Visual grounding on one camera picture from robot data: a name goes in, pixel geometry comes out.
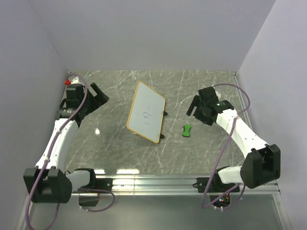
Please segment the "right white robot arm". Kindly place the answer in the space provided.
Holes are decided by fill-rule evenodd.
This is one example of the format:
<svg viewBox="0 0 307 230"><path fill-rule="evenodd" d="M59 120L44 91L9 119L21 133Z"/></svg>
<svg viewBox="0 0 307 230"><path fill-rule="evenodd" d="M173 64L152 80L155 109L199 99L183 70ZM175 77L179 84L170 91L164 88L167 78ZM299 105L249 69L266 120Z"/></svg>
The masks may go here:
<svg viewBox="0 0 307 230"><path fill-rule="evenodd" d="M241 166L227 166L215 171L212 179L214 190L221 192L229 184L245 184L253 189L280 178L280 148L257 136L230 102L220 101L216 96L203 99L196 95L187 115L193 115L206 125L216 123L230 135L244 156Z"/></svg>

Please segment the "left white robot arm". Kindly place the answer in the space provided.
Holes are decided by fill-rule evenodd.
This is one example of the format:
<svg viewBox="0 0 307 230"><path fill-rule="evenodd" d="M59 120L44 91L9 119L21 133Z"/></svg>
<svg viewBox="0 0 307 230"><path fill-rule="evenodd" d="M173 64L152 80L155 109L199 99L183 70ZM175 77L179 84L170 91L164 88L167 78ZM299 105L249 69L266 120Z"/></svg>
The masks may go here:
<svg viewBox="0 0 307 230"><path fill-rule="evenodd" d="M67 203L78 189L91 193L97 187L94 169L64 172L68 150L82 120L109 100L95 83L90 86L96 95L79 82L67 86L66 98L56 112L53 133L42 157L34 168L24 171L24 182L33 203Z"/></svg>

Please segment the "green whiteboard eraser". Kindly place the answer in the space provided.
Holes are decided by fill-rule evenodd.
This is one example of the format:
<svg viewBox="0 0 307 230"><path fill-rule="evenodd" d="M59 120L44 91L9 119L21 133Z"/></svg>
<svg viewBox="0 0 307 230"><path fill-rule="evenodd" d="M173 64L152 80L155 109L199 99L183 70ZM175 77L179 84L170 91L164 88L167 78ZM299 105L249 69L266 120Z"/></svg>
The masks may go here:
<svg viewBox="0 0 307 230"><path fill-rule="evenodd" d="M182 136L186 138L190 137L190 129L191 129L191 125L185 124L183 126Z"/></svg>

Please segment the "white board with orange frame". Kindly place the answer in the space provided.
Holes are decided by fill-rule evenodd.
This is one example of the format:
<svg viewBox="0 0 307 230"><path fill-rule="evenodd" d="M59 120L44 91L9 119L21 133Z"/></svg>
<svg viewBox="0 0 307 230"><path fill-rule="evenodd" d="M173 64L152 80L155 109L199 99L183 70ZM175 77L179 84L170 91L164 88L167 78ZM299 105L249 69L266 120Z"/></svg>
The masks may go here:
<svg viewBox="0 0 307 230"><path fill-rule="evenodd" d="M160 142L165 97L139 81L127 120L127 129L157 144Z"/></svg>

